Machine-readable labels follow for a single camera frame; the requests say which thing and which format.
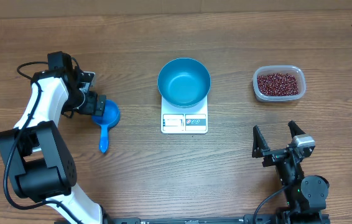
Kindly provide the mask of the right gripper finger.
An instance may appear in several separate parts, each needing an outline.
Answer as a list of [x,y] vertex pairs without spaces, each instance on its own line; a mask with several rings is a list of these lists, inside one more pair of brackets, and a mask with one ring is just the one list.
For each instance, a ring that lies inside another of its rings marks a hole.
[[268,151],[270,151],[270,147],[267,145],[264,136],[261,134],[259,126],[253,127],[252,157],[264,157],[265,153]]
[[299,128],[299,126],[295,123],[295,121],[289,121],[288,127],[290,129],[291,138],[305,134],[305,132]]

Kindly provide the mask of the blue plastic measuring scoop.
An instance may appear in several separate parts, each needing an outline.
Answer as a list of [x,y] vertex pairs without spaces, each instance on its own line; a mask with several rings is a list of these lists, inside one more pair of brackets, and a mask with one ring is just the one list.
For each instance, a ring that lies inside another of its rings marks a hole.
[[121,112],[117,104],[106,100],[102,116],[92,116],[92,120],[101,128],[99,149],[104,154],[109,148],[109,130],[115,127],[121,119]]

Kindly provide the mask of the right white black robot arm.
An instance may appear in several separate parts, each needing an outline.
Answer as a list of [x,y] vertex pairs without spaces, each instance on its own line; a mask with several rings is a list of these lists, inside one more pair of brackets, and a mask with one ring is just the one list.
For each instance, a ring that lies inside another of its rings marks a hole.
[[[271,150],[258,126],[253,127],[252,157],[263,158],[262,166],[276,168],[282,188],[265,198],[252,215],[253,223],[330,223],[326,209],[330,184],[320,175],[306,176],[300,163],[315,149],[314,138],[302,131],[295,121],[288,127],[292,141],[285,148]],[[285,193],[286,207],[273,215],[258,215],[270,199]]]

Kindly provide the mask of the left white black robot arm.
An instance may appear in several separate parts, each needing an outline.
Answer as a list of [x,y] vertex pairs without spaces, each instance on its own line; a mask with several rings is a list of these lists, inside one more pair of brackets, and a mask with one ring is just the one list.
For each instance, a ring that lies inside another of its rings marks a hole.
[[58,122],[74,113],[91,116],[101,126],[100,149],[105,152],[119,110],[105,95],[90,90],[96,75],[84,72],[75,58],[53,52],[45,64],[46,70],[30,78],[32,94],[21,119],[0,133],[4,195],[19,210],[52,207],[67,223],[112,223],[78,185],[76,165]]

